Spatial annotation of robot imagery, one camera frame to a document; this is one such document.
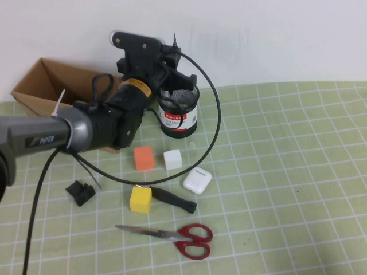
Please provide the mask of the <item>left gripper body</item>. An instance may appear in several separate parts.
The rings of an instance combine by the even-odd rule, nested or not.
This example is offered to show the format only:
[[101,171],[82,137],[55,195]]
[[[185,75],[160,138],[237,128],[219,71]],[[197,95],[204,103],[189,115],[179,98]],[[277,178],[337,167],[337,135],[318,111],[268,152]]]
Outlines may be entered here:
[[124,50],[124,57],[117,63],[118,72],[122,74],[122,81],[135,78],[147,84],[150,88],[163,88],[169,79],[169,70],[163,59],[173,51],[169,45],[161,45],[156,49],[133,46]]

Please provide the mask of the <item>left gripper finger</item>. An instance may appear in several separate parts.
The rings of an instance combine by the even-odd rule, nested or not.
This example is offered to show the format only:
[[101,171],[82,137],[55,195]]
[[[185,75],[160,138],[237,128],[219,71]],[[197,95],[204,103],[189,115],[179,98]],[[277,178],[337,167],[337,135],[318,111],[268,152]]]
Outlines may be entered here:
[[162,46],[162,60],[166,63],[167,66],[171,68],[176,68],[181,59],[181,48],[178,46]]
[[197,85],[197,76],[186,76],[182,73],[172,73],[169,80],[169,91],[189,90],[192,91]]

